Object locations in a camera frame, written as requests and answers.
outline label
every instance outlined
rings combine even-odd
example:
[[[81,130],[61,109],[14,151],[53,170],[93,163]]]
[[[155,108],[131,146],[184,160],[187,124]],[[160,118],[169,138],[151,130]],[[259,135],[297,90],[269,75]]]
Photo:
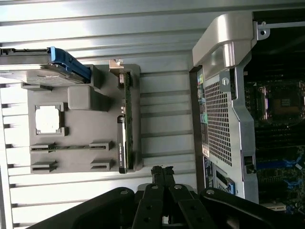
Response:
[[[214,187],[213,163],[206,157],[203,157],[203,169],[205,187]]]
[[[203,84],[203,74],[200,74],[200,76],[197,77],[197,82],[198,82],[198,85]]]
[[[210,150],[207,146],[205,145],[202,145],[202,153],[203,155],[207,156],[207,157],[210,157]]]

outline gray mounting panel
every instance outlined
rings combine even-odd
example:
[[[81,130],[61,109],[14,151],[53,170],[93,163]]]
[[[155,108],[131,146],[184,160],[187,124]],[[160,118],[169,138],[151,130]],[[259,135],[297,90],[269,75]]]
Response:
[[[68,172],[101,172],[118,171],[117,152],[117,117],[121,115],[123,91],[118,89],[118,77],[109,72],[108,65],[96,65],[102,74],[96,75],[91,86],[101,94],[112,99],[108,112],[68,109],[68,87],[55,87],[52,91],[34,92],[28,90],[29,129],[31,145],[32,173],[68,173]],[[130,71],[133,80],[132,94],[132,131],[133,131],[133,164],[132,172],[142,168],[141,125],[140,125],[140,68],[135,64],[126,64],[125,70]],[[62,126],[66,127],[66,136],[36,134],[35,105],[65,104]],[[103,149],[94,148],[92,143],[112,143]],[[35,145],[47,147],[52,145],[57,149],[33,150]],[[52,164],[52,169],[38,168],[39,164]]]

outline metal bracket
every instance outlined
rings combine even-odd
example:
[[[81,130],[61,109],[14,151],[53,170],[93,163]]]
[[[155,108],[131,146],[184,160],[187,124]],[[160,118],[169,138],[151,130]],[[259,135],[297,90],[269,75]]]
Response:
[[[120,73],[124,73],[124,66],[121,65],[123,61],[122,59],[109,60],[109,71],[119,77]]]
[[[270,28],[263,21],[261,25],[256,22],[256,37],[258,41],[265,40],[270,36]]]

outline sticker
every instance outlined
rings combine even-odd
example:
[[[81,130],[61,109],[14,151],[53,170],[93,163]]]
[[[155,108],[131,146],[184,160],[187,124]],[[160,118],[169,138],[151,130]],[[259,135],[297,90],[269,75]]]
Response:
[[[210,150],[207,149],[204,145],[202,145],[202,153],[207,156],[210,157]]]
[[[198,82],[198,85],[203,84],[203,74],[200,74],[200,76],[197,77],[197,82]]]

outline corrugated metal wall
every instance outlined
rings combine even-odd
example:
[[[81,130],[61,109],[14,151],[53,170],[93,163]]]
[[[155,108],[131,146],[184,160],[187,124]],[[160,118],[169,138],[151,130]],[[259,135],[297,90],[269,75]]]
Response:
[[[5,137],[6,146],[14,146],[5,149],[2,144],[0,149],[6,227],[29,226],[114,187],[136,190],[151,181],[153,165],[174,165],[176,181],[196,187],[187,64],[191,48],[225,12],[303,4],[304,0],[0,0],[2,47],[56,46],[82,63],[123,58],[142,72],[144,168],[127,175],[30,175],[27,94],[18,83],[2,79],[0,140]]]

